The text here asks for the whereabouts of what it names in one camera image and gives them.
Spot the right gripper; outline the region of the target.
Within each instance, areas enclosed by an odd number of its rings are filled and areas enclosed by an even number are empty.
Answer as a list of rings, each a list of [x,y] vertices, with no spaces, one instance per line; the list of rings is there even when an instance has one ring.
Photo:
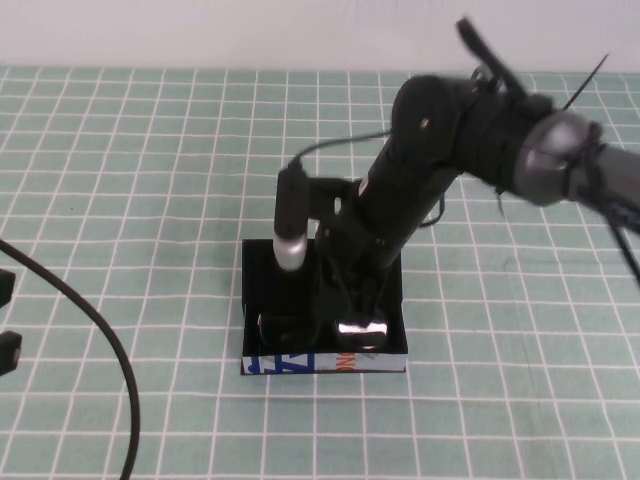
[[[320,221],[317,246],[342,271],[349,271],[348,293],[329,268],[317,271],[311,303],[314,340],[346,345],[342,324],[386,324],[378,308],[382,283],[376,275],[393,264],[430,212],[431,189],[421,181],[313,177],[310,195],[311,217]]]

